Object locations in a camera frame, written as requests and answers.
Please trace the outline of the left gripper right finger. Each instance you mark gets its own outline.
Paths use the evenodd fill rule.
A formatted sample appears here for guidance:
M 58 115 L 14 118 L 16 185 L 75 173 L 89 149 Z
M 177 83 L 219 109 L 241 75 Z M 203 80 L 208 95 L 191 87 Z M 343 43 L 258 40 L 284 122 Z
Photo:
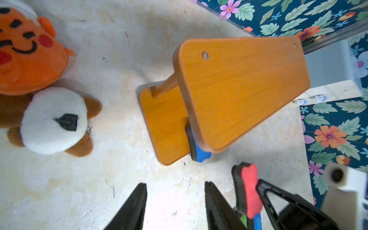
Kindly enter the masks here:
M 246 230 L 213 182 L 205 182 L 205 204 L 209 230 Z

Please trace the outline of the green eraser bottom shelf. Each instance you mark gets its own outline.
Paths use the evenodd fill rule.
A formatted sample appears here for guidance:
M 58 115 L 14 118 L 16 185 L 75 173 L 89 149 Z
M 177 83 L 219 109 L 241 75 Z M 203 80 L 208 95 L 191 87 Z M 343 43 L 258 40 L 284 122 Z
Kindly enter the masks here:
M 239 217 L 240 221 L 242 222 L 242 224 L 245 226 L 245 228 L 247 229 L 248 227 L 248 224 L 247 224 L 247 217 L 243 214 L 240 214 L 240 217 Z

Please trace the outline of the red eraser bottom shelf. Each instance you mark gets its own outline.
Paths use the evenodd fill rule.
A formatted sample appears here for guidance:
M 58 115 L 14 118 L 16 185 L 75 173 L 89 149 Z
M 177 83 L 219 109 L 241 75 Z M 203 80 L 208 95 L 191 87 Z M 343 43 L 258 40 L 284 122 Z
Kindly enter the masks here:
M 232 177 L 236 195 L 237 210 L 248 217 L 261 213 L 263 203 L 256 191 L 258 183 L 257 166 L 250 163 L 241 163 L 232 167 Z

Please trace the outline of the blue eraser bottom shelf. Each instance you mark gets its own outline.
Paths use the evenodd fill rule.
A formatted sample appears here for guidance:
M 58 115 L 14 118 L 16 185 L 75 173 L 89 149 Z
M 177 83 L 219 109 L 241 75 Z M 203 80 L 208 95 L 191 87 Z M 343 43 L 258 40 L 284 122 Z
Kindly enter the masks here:
M 192 160 L 198 163 L 202 163 L 203 161 L 210 159 L 212 156 L 212 153 L 208 151 L 204 151 L 203 149 L 200 148 L 200 146 L 198 145 L 198 142 L 195 139 L 194 133 L 190 125 L 186 126 L 185 131 L 186 131 L 188 143 L 190 146 L 190 155 L 191 155 Z
M 262 230 L 262 218 L 261 218 L 261 214 L 258 213 L 254 216 L 253 218 L 253 222 L 254 222 L 254 230 Z

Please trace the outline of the wooden two-tier shelf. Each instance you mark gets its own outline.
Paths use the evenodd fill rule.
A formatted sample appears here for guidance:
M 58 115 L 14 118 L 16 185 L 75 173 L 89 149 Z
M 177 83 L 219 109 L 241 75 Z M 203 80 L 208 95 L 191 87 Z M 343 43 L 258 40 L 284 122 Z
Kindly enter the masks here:
M 201 149 L 223 152 L 311 85 L 296 36 L 189 39 L 172 62 L 166 81 L 139 93 L 164 165 L 191 152 L 186 127 Z

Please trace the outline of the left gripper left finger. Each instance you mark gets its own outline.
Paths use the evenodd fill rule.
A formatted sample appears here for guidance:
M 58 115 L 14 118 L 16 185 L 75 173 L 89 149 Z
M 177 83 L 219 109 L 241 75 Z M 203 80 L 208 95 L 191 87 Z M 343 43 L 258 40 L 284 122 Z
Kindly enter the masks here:
M 146 184 L 139 183 L 105 230 L 142 230 L 147 196 Z

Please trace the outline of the orange plush pouch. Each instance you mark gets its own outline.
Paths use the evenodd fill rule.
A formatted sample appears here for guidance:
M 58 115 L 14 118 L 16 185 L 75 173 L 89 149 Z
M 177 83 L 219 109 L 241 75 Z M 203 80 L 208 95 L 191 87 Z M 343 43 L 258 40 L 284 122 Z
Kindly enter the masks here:
M 56 40 L 46 17 L 23 1 L 1 1 L 1 94 L 24 95 L 46 88 L 76 56 Z

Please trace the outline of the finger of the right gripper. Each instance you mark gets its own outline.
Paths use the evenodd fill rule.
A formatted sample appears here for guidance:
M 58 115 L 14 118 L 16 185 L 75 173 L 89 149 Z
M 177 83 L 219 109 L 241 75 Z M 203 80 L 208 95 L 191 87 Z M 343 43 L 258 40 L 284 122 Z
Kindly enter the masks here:
M 297 194 L 258 180 L 256 191 L 275 230 L 337 230 L 338 225 L 320 209 Z M 269 194 L 288 202 L 280 212 L 274 208 Z

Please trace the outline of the light blue drawer cabinet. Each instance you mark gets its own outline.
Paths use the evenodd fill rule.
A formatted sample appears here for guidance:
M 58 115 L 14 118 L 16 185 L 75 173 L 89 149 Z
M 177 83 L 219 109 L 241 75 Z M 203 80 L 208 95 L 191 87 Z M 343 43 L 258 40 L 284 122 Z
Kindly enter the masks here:
M 356 98 L 363 95 L 368 75 L 368 50 L 341 40 L 305 55 L 310 89 L 294 100 L 298 106 Z

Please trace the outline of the brown white plush toy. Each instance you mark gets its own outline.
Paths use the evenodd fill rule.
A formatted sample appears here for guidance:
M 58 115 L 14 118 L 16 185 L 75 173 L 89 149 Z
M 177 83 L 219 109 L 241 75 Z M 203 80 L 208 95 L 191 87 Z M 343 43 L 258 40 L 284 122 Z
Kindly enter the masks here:
M 90 120 L 102 103 L 61 87 L 34 94 L 1 95 L 1 128 L 11 144 L 42 155 L 66 152 L 84 157 L 93 151 Z

